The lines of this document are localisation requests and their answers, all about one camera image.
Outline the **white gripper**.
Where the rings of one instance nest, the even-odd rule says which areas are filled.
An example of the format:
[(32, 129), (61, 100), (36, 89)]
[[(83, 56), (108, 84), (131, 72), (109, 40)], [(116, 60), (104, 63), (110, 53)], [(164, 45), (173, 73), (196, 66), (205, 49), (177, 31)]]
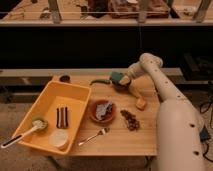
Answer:
[(144, 73), (145, 71), (142, 69), (139, 62), (133, 63), (126, 69), (122, 82), (130, 82), (131, 80), (142, 76)]

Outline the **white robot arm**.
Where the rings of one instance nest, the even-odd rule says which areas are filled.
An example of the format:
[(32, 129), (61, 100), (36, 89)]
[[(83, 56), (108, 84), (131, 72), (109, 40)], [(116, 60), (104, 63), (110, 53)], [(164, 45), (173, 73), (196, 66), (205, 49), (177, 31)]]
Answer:
[(200, 132), (204, 121), (188, 98), (162, 72), (163, 61), (143, 53), (127, 75), (136, 79), (147, 73), (162, 103), (156, 116), (158, 171), (205, 171)]

